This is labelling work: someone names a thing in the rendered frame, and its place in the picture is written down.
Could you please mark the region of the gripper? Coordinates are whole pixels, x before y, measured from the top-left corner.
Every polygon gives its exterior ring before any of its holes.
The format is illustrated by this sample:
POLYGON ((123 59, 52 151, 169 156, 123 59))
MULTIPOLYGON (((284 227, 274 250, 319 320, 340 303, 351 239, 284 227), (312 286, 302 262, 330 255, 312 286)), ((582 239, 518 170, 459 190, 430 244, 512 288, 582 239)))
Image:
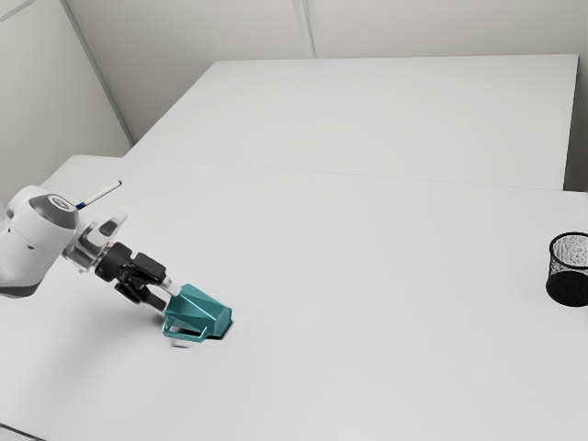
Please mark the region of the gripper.
POLYGON ((149 285, 159 286, 171 297, 177 297, 182 286, 166 275, 166 268, 146 254, 132 251, 123 243, 114 243, 98 262, 95 274, 106 282, 117 280, 115 290, 132 303, 146 303, 164 311, 166 302, 154 295, 149 285))

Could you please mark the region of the teal faceted mug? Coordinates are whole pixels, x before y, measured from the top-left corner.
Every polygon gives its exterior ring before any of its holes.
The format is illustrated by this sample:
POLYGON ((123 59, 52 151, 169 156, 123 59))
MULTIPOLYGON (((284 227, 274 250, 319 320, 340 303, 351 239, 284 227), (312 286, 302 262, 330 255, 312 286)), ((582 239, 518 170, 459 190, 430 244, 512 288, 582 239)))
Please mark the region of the teal faceted mug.
POLYGON ((165 337, 201 343, 222 338, 232 324, 232 309, 200 289, 185 284, 164 310, 165 337))

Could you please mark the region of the white pen with blue cap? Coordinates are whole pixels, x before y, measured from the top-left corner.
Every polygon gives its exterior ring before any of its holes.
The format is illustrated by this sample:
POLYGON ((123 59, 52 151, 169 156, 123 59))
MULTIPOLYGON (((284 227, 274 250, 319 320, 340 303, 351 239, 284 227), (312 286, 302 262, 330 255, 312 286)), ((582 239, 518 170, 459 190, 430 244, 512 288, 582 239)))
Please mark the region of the white pen with blue cap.
POLYGON ((118 189, 121 186, 122 186, 122 181, 121 180, 117 180, 113 184, 111 184, 111 185, 109 185, 109 186, 101 189, 100 191, 98 191, 94 195, 92 195, 92 196, 86 198, 85 200, 82 200, 81 202, 77 203, 75 205, 75 208, 77 210, 82 210, 82 209, 90 206, 91 204, 95 203, 96 201, 100 200, 104 196, 108 195, 109 193, 113 192, 114 190, 118 189))

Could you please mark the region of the black mesh pen holder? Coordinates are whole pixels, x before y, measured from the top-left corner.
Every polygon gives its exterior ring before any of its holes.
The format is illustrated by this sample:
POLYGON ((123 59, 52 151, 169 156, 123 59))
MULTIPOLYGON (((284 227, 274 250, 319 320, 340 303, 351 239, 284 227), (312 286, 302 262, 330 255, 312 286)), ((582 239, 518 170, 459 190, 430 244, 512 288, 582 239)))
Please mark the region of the black mesh pen holder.
POLYGON ((551 240, 548 251, 548 295, 564 306, 588 306, 588 233, 562 233, 551 240))

